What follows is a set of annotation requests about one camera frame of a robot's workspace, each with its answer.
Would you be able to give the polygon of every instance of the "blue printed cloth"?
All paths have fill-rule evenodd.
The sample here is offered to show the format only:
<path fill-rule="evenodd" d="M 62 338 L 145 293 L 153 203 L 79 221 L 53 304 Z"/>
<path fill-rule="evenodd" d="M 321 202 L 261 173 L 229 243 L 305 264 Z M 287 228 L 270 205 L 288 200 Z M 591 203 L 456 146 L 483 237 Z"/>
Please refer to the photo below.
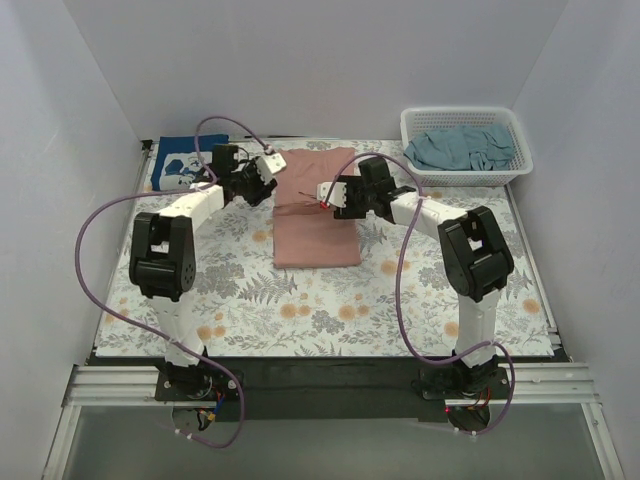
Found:
<path fill-rule="evenodd" d="M 228 135 L 201 135 L 200 151 L 205 162 L 211 163 L 214 145 L 227 143 Z M 187 189 L 200 168 L 194 137 L 160 137 L 151 188 L 154 191 Z"/>
<path fill-rule="evenodd" d="M 458 125 L 418 135 L 404 155 L 419 170 L 509 170 L 514 152 L 502 125 Z"/>

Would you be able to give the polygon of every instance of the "glass panel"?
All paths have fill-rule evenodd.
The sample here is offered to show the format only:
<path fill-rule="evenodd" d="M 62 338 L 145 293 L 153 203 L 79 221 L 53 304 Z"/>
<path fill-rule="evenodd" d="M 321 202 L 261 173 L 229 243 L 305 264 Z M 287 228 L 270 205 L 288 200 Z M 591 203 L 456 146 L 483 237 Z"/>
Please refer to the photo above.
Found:
<path fill-rule="evenodd" d="M 196 423 L 194 412 L 180 415 Z M 252 421 L 226 451 L 161 425 L 172 425 L 168 407 L 84 407 L 65 478 L 604 478 L 580 405 L 514 405 L 477 439 L 411 420 Z M 213 424 L 205 436 L 233 428 Z"/>

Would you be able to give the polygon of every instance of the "cable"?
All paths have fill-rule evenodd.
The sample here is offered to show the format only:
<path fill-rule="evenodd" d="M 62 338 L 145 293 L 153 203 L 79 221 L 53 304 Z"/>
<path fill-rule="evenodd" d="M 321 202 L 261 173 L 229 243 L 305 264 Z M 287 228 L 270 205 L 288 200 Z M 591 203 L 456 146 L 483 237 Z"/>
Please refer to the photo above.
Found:
<path fill-rule="evenodd" d="M 202 423 L 202 419 L 200 418 L 200 410 L 196 410 L 196 418 L 198 419 L 198 431 L 204 432 L 207 427 Z"/>
<path fill-rule="evenodd" d="M 245 160 L 240 160 L 238 163 L 240 165 L 242 165 L 243 163 L 248 163 L 249 161 L 251 161 L 251 155 L 249 155 L 249 152 L 247 152 L 244 148 L 242 147 L 238 147 L 238 150 L 242 150 L 246 155 L 247 158 Z"/>
<path fill-rule="evenodd" d="M 213 378 L 209 377 L 209 389 L 206 391 L 206 393 L 203 393 L 197 398 L 192 397 L 191 395 L 187 395 L 187 397 L 189 397 L 191 400 L 202 400 L 203 398 L 207 397 L 209 393 L 211 393 L 211 390 L 213 390 Z"/>
<path fill-rule="evenodd" d="M 304 193 L 304 192 L 298 191 L 298 195 L 303 195 L 303 196 L 305 196 L 305 197 L 308 197 L 308 198 L 310 198 L 311 200 L 313 200 L 314 202 L 320 202 L 320 203 L 323 203 L 323 202 L 321 202 L 320 200 L 318 200 L 318 199 L 316 198 L 316 196 L 315 196 L 315 195 L 311 195 L 310 193 Z"/>
<path fill-rule="evenodd" d="M 210 117 L 203 118 L 202 120 L 200 120 L 200 123 L 198 123 L 198 126 L 196 127 L 196 133 L 194 135 L 193 140 L 195 143 L 196 155 L 198 157 L 198 160 L 200 161 L 200 164 L 204 167 L 204 169 L 207 171 L 207 173 L 211 175 L 212 183 L 215 183 L 218 180 L 218 177 L 216 177 L 216 174 L 213 173 L 213 170 L 211 170 L 211 168 L 209 168 L 209 166 L 206 164 L 206 162 L 204 161 L 204 158 L 202 157 L 202 152 L 200 152 L 200 129 L 209 120 L 226 120 L 228 122 L 235 123 L 239 127 L 244 128 L 247 131 L 247 133 L 251 135 L 254 138 L 254 140 L 260 144 L 260 146 L 264 149 L 264 153 L 266 153 L 267 155 L 272 155 L 275 152 L 275 150 L 273 149 L 273 146 L 269 145 L 264 140 L 262 140 L 258 135 L 256 135 L 253 132 L 253 130 L 247 127 L 244 123 L 234 120 L 233 118 L 225 117 L 223 115 L 211 115 Z"/>
<path fill-rule="evenodd" d="M 222 404 L 224 403 L 224 395 L 222 396 L 222 398 L 220 400 L 218 400 L 218 404 L 216 405 L 216 408 L 213 409 L 213 414 L 217 415 L 218 412 L 220 411 L 220 407 L 222 407 Z"/>
<path fill-rule="evenodd" d="M 466 408 L 467 410 L 475 410 L 475 408 L 480 403 L 480 400 L 482 400 L 482 394 L 483 393 L 484 393 L 484 390 L 482 392 L 480 392 L 480 395 L 478 395 L 478 398 L 476 398 L 476 401 L 474 403 L 469 404 L 469 405 L 462 405 L 462 406 L 460 406 L 460 408 Z"/>
<path fill-rule="evenodd" d="M 491 389 L 489 387 L 487 387 L 487 399 L 484 401 L 484 403 L 482 404 L 482 406 L 480 408 L 484 408 L 487 405 L 489 405 L 489 400 L 491 400 Z"/>
<path fill-rule="evenodd" d="M 213 187 L 215 185 L 216 181 L 217 181 L 217 177 L 215 176 L 213 171 L 206 165 L 204 159 L 202 158 L 202 154 L 200 153 L 200 137 L 199 137 L 199 134 L 200 134 L 200 128 L 202 127 L 202 125 L 205 122 L 207 122 L 209 120 L 214 120 L 214 119 L 228 120 L 228 121 L 230 121 L 232 123 L 235 123 L 236 125 L 239 125 L 240 127 L 244 128 L 264 148 L 265 153 L 270 154 L 269 152 L 273 152 L 273 147 L 271 145 L 266 144 L 260 137 L 258 137 L 253 131 L 251 131 L 248 127 L 246 127 L 242 123 L 240 123 L 240 122 L 238 122 L 236 120 L 233 120 L 231 118 L 218 116 L 218 115 L 214 115 L 214 116 L 205 118 L 204 120 L 202 120 L 198 124 L 198 126 L 196 128 L 195 137 L 194 137 L 195 149 L 196 149 L 196 152 L 197 152 L 197 155 L 198 155 L 198 160 L 200 161 L 200 163 L 202 164 L 204 169 L 211 175 L 211 178 L 212 178 L 211 183 L 209 183 L 208 185 L 206 185 L 204 187 L 205 189 Z M 84 239 L 84 235 L 87 232 L 87 229 L 89 228 L 89 225 L 91 224 L 91 222 L 93 222 L 93 220 L 95 220 L 95 218 L 98 215 L 100 215 L 103 211 L 105 211 L 107 208 L 112 207 L 112 206 L 117 205 L 117 204 L 122 203 L 122 202 L 129 201 L 129 200 L 135 200 L 137 198 L 162 197 L 162 196 L 166 196 L 166 195 L 185 195 L 185 194 L 188 194 L 188 193 L 193 193 L 193 192 L 190 191 L 190 190 L 170 190 L 170 191 L 166 191 L 166 192 L 136 193 L 136 194 L 132 194 L 132 195 L 125 195 L 125 196 L 116 198 L 114 200 L 111 200 L 110 202 L 105 203 L 104 205 L 99 207 L 95 212 L 93 212 L 91 215 L 89 215 L 89 217 L 82 224 L 82 227 L 80 228 L 80 231 L 78 232 L 78 237 L 76 239 L 75 251 L 74 251 L 74 263 L 75 263 L 76 277 L 78 278 L 78 283 L 80 284 L 80 288 L 82 289 L 84 294 L 89 298 L 89 300 L 91 300 L 91 302 L 93 302 L 95 305 L 100 307 L 100 309 L 102 309 L 103 311 L 105 311 L 108 314 L 112 315 L 113 317 L 118 318 L 118 319 L 122 320 L 123 322 L 128 323 L 129 325 L 133 325 L 134 327 L 141 328 L 142 330 L 145 330 L 145 331 L 147 331 L 149 333 L 152 333 L 152 334 L 162 338 L 163 340 L 165 340 L 166 342 L 170 343 L 171 345 L 174 345 L 175 347 L 179 348 L 180 350 L 182 350 L 186 354 L 191 355 L 194 358 L 197 358 L 201 362 L 206 363 L 207 365 L 209 365 L 210 367 L 212 367 L 212 368 L 214 368 L 216 370 L 220 370 L 222 373 L 224 373 L 226 376 L 228 376 L 231 380 L 233 380 L 233 382 L 235 382 L 235 384 L 237 385 L 237 388 L 238 388 L 238 400 L 240 402 L 240 418 L 238 419 L 238 427 L 236 428 L 236 430 L 233 433 L 233 435 L 231 435 L 229 440 L 227 440 L 224 443 L 213 443 L 213 442 L 210 442 L 209 440 L 207 440 L 205 438 L 197 437 L 197 436 L 190 435 L 190 434 L 187 435 L 184 432 L 181 432 L 181 431 L 178 430 L 178 433 L 181 433 L 181 434 L 187 436 L 190 439 L 196 440 L 197 442 L 203 443 L 203 444 L 205 444 L 205 445 L 207 445 L 207 446 L 209 446 L 211 448 L 221 449 L 221 448 L 226 448 L 226 447 L 230 446 L 231 444 L 233 444 L 233 442 L 235 442 L 235 440 L 238 438 L 238 435 L 240 435 L 240 432 L 242 431 L 242 426 L 244 424 L 244 419 L 245 419 L 244 390 L 243 390 L 242 384 L 240 383 L 238 378 L 230 370 L 228 370 L 226 367 L 224 367 L 221 364 L 211 360 L 210 358 L 207 358 L 207 357 L 205 357 L 203 355 L 200 355 L 200 354 L 192 351 L 191 349 L 187 348 L 186 346 L 184 346 L 179 341 L 176 341 L 176 340 L 172 339 L 169 335 L 167 335 L 166 333 L 162 332 L 161 330 L 158 330 L 157 328 L 151 327 L 151 326 L 146 325 L 146 324 L 144 324 L 142 322 L 139 322 L 137 320 L 133 320 L 131 318 L 128 318 L 128 317 L 116 312 L 112 308 L 109 308 L 98 297 L 96 297 L 93 294 L 93 292 L 91 292 L 91 290 L 89 290 L 89 287 L 87 286 L 87 282 L 85 281 L 84 275 L 82 273 L 82 266 L 81 266 L 81 262 L 80 262 L 80 252 L 81 252 L 82 240 Z"/>
<path fill-rule="evenodd" d="M 344 172 L 347 167 L 349 165 L 351 165 L 353 162 L 355 162 L 356 160 L 358 160 L 359 158 L 363 158 L 363 157 L 382 157 L 387 161 L 390 161 L 392 163 L 395 163 L 396 165 L 398 165 L 402 170 L 404 170 L 410 177 L 411 179 L 415 182 L 416 184 L 416 188 L 418 190 L 418 204 L 416 206 L 416 211 L 413 214 L 413 218 L 411 219 L 411 222 L 409 223 L 409 226 L 407 227 L 407 233 L 404 236 L 404 239 L 402 241 L 402 247 L 400 248 L 400 255 L 398 256 L 398 268 L 396 271 L 396 284 L 395 284 L 395 304 L 396 304 L 396 316 L 398 318 L 398 328 L 400 329 L 400 336 L 402 337 L 402 340 L 404 341 L 404 344 L 406 345 L 407 349 L 409 350 L 409 352 L 416 357 L 418 360 L 420 360 L 422 363 L 425 363 L 429 366 L 444 366 L 444 365 L 451 365 L 454 362 L 457 362 L 458 360 L 462 359 L 463 357 L 466 357 L 467 355 L 475 352 L 476 350 L 479 350 L 481 348 L 484 347 L 489 347 L 489 346 L 495 346 L 498 349 L 500 349 L 500 351 L 502 351 L 502 353 L 504 354 L 507 363 L 509 364 L 509 371 L 511 373 L 511 385 L 509 386 L 509 394 L 507 395 L 507 401 L 504 405 L 504 408 L 502 409 L 502 411 L 500 412 L 500 415 L 498 415 L 498 418 L 489 426 L 487 426 L 487 428 L 479 431 L 479 432 L 463 432 L 465 434 L 469 434 L 469 435 L 481 435 L 481 434 L 485 434 L 485 433 L 489 433 L 490 431 L 492 431 L 495 427 L 497 427 L 502 420 L 504 419 L 504 417 L 506 416 L 507 412 L 509 411 L 509 408 L 511 407 L 511 401 L 513 400 L 513 393 L 515 390 L 515 379 L 516 379 L 516 371 L 515 371 L 515 365 L 513 364 L 513 359 L 511 358 L 511 355 L 509 355 L 509 352 L 507 351 L 507 349 L 502 346 L 502 344 L 498 343 L 498 342 L 490 342 L 490 341 L 485 341 L 485 342 L 481 342 L 477 345 L 474 345 L 473 347 L 468 348 L 467 350 L 465 350 L 462 353 L 459 353 L 457 355 L 454 355 L 452 357 L 446 358 L 444 360 L 429 360 L 428 358 L 423 357 L 411 344 L 411 341 L 409 340 L 409 336 L 407 335 L 407 330 L 404 326 L 404 320 L 402 317 L 402 302 L 401 302 L 401 292 L 400 292 L 400 286 L 401 286 L 401 281 L 402 281 L 402 265 L 404 264 L 404 256 L 407 252 L 407 247 L 409 245 L 409 239 L 411 238 L 411 233 L 413 232 L 413 229 L 416 226 L 416 223 L 418 222 L 418 219 L 420 218 L 420 211 L 422 209 L 422 203 L 424 201 L 423 199 L 423 191 L 422 191 L 422 184 L 420 183 L 420 181 L 416 178 L 416 176 L 399 160 L 396 160 L 393 157 L 390 157 L 388 155 L 384 155 L 381 153 L 376 153 L 376 152 L 365 152 L 365 153 L 360 153 L 358 155 L 355 155 L 354 157 L 352 157 L 350 160 L 348 160 L 341 168 L 340 170 L 338 170 L 338 173 L 335 175 L 333 181 L 331 182 L 331 186 L 329 187 L 329 191 L 327 192 L 327 195 L 325 197 L 325 200 L 323 202 L 323 205 L 327 206 L 329 205 L 329 198 L 331 198 L 331 192 L 333 191 L 333 188 L 335 187 L 336 182 L 338 181 L 338 177 L 340 175 L 342 175 L 342 172 Z"/>

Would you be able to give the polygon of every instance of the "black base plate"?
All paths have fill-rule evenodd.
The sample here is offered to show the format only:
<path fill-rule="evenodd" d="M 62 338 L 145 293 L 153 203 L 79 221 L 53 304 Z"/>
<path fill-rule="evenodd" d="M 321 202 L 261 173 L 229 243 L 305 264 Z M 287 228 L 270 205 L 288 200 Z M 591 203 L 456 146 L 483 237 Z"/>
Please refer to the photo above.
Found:
<path fill-rule="evenodd" d="M 426 398 L 412 384 L 424 365 L 415 358 L 224 357 L 217 361 L 241 378 L 249 420 L 412 418 L 447 422 L 446 398 Z M 498 376 L 492 397 L 506 398 L 508 385 Z M 193 402 L 159 374 L 156 400 Z M 226 386 L 220 378 L 217 385 Z M 216 421 L 236 421 L 239 402 L 230 395 Z"/>
<path fill-rule="evenodd" d="M 467 398 L 462 392 L 453 390 L 434 389 L 428 386 L 429 376 L 433 373 L 439 373 L 442 370 L 438 370 L 438 367 L 423 368 L 420 371 L 420 378 L 422 380 L 423 388 L 421 389 L 422 398 L 425 400 L 447 400 L 447 399 L 462 399 Z M 507 371 L 504 368 L 498 368 L 495 376 L 493 376 L 487 383 L 487 387 L 491 389 L 491 398 L 505 399 L 509 395 L 509 381 L 507 378 Z"/>
<path fill-rule="evenodd" d="M 244 383 L 242 372 L 233 372 L 233 374 L 240 382 Z M 221 372 L 213 372 L 212 382 L 212 386 L 215 388 L 211 388 L 208 392 L 203 392 L 202 396 L 190 397 L 185 395 L 179 388 L 171 385 L 171 382 L 169 382 L 169 379 L 164 373 L 158 372 L 158 382 L 156 383 L 156 394 L 154 398 L 159 402 L 209 403 L 217 400 L 216 391 L 218 391 L 224 394 L 225 402 L 238 400 L 238 389 L 231 388 L 232 385 L 229 384 L 229 379 L 226 375 Z"/>

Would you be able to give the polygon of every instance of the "pink cloth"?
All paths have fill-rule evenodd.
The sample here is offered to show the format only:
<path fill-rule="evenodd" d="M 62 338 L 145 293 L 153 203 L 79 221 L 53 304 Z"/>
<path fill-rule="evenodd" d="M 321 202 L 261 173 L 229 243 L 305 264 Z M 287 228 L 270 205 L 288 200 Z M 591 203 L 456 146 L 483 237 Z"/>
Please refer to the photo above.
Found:
<path fill-rule="evenodd" d="M 324 152 L 280 152 L 287 168 L 278 174 L 273 209 L 273 257 L 276 268 L 360 265 L 360 242 L 354 220 L 335 220 L 315 197 L 319 183 L 329 182 L 351 157 L 353 148 Z M 353 174 L 350 166 L 345 175 Z"/>

